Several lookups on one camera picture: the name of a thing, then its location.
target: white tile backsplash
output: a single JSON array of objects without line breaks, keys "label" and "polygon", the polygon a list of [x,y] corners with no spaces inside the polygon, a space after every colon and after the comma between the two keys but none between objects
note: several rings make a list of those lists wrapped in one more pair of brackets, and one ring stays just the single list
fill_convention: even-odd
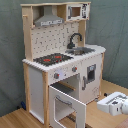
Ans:
[{"label": "white tile backsplash", "polygon": [[[79,22],[64,23],[32,29],[33,57],[40,57],[59,50],[66,50],[70,37],[78,33]],[[73,43],[78,46],[78,36],[73,38]]]}]

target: gray wall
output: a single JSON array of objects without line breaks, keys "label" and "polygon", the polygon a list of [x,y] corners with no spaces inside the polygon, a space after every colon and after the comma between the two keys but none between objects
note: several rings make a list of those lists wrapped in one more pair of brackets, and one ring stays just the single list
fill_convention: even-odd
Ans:
[{"label": "gray wall", "polygon": [[[89,1],[92,4],[86,43],[101,45],[107,50],[103,78],[128,88],[128,1]],[[67,1],[0,0],[0,116],[15,110],[21,101],[25,101],[20,4],[43,2]]]}]

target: knob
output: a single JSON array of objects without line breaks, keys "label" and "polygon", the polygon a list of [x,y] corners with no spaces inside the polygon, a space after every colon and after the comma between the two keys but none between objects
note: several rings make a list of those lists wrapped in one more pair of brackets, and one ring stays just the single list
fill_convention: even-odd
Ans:
[{"label": "knob", "polygon": [[73,71],[73,72],[76,72],[76,70],[77,70],[77,67],[73,67],[73,68],[72,68],[72,71]]},{"label": "knob", "polygon": [[55,78],[55,79],[59,79],[59,74],[58,74],[58,73],[55,73],[55,74],[54,74],[54,78]]}]

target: wooden play kitchen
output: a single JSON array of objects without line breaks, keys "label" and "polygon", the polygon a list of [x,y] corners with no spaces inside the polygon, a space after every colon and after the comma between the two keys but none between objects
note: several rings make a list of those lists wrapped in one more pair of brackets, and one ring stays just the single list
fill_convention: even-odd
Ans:
[{"label": "wooden play kitchen", "polygon": [[76,113],[85,128],[86,104],[101,95],[105,49],[85,44],[90,2],[22,4],[27,111],[45,128]]}]

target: oven window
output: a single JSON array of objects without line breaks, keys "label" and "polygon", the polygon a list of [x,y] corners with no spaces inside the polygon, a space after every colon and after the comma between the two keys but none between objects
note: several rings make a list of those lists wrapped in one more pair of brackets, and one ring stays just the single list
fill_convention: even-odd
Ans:
[{"label": "oven window", "polygon": [[72,17],[80,16],[81,7],[72,7]]}]

